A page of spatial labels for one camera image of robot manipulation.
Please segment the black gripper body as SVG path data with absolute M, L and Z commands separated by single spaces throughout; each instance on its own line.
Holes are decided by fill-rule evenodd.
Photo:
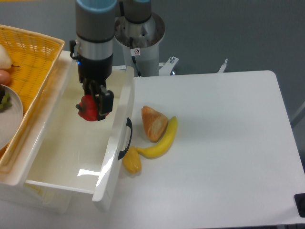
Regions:
M 79 82 L 81 84 L 83 80 L 91 80 L 107 87 L 106 79 L 112 73 L 113 55 L 102 60 L 91 60 L 78 54 L 77 62 Z

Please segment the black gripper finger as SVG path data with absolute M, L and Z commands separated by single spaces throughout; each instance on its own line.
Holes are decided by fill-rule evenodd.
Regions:
M 114 93 L 111 90 L 99 84 L 97 81 L 91 81 L 89 83 L 89 90 L 97 109 L 97 120 L 101 121 L 112 112 Z
M 83 80 L 82 82 L 82 88 L 84 90 L 85 95 L 91 95 L 91 80 Z

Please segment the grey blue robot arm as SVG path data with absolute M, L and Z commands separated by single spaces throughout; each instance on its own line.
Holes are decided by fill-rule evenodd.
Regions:
M 123 16 L 132 23 L 146 22 L 151 16 L 149 0 L 77 0 L 76 35 L 71 40 L 70 57 L 78 64 L 84 96 L 76 105 L 80 117 L 100 121 L 112 111 L 114 94 L 107 90 L 112 73 L 115 19 Z

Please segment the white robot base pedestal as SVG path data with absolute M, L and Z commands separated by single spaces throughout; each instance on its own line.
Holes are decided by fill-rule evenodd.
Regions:
M 126 66 L 134 69 L 135 77 L 174 75 L 179 59 L 172 56 L 159 63 L 159 46 L 165 35 L 161 17 L 152 13 L 143 23 L 119 17 L 115 23 L 115 39 L 121 45 Z

